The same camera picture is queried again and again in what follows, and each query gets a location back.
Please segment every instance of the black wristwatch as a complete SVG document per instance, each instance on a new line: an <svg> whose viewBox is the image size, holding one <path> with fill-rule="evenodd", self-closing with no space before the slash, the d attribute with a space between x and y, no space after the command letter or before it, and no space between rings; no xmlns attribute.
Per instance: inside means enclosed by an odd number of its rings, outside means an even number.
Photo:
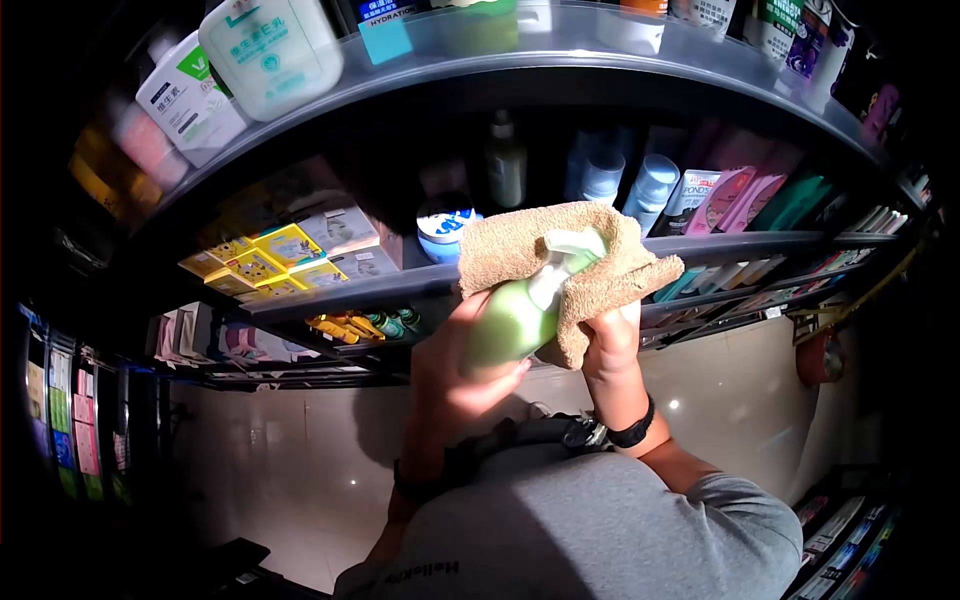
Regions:
<svg viewBox="0 0 960 600"><path fill-rule="evenodd" d="M643 419L623 431L607 430L607 439L610 440L613 445L621 448L632 448L640 442L643 442L643 438L647 437L647 429L650 428L650 423L654 420L654 400L649 396L647 400L649 400L650 406L647 408L647 414L643 416Z"/></svg>

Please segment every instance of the brown towel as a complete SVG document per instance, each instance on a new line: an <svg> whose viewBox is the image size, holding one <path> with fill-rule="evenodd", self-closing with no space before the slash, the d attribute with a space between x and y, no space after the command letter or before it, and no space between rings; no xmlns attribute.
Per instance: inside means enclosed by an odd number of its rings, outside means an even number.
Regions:
<svg viewBox="0 0 960 600"><path fill-rule="evenodd" d="M550 352L550 345L538 352L542 360L565 369L584 364L589 337L583 321L659 290L684 272L684 262L678 256L657 258L641 245L635 219L594 202L527 208L475 221L460 242L460 287L467 298L502 281L531 276L542 264L548 230L589 226L607 238L607 256L567 281L557 328L560 352Z"/></svg>

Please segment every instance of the black watch strap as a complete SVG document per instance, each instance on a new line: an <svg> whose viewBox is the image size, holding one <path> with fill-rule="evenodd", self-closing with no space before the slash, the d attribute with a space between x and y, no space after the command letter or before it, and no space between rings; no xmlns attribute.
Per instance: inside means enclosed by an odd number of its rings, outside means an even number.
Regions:
<svg viewBox="0 0 960 600"><path fill-rule="evenodd" d="M649 396L647 400L650 402L650 406L647 408L647 414L643 416L643 419L623 431L607 430L607 439L610 440L613 445L621 448L632 448L640 442L643 442L643 438L647 437L647 429L650 428L650 423L654 420L654 400Z"/></svg>
<svg viewBox="0 0 960 600"><path fill-rule="evenodd" d="M428 481L424 483L411 483L403 481L400 477L400 461L394 460L394 486L405 498L413 500L418 504L426 504L430 500L446 492L449 488L443 479L437 481Z"/></svg>

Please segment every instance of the white jar lid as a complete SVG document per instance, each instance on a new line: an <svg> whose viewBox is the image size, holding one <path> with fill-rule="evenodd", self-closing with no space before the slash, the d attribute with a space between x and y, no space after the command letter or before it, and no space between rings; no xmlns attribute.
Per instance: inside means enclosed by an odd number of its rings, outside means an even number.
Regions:
<svg viewBox="0 0 960 600"><path fill-rule="evenodd" d="M452 244L460 241L464 227L475 217L466 195L446 193L423 203L417 212L417 228L431 242Z"/></svg>

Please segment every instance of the tiled floor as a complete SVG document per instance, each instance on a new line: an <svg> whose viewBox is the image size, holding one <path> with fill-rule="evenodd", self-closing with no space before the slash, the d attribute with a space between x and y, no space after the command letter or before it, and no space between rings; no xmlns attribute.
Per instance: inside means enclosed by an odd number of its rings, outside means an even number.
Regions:
<svg viewBox="0 0 960 600"><path fill-rule="evenodd" d="M792 323L779 318L640 354L647 388L677 440L788 503L836 461L871 458L847 442L855 361L841 382L821 386L818 400L797 378L791 333ZM199 492L195 510L211 543L238 536L261 543L272 550L264 566L328 592L366 557L386 521L407 388L178 387L174 400L196 416L176 452ZM578 372L539 369L477 429L523 414L524 401L534 400L567 413L589 407Z"/></svg>

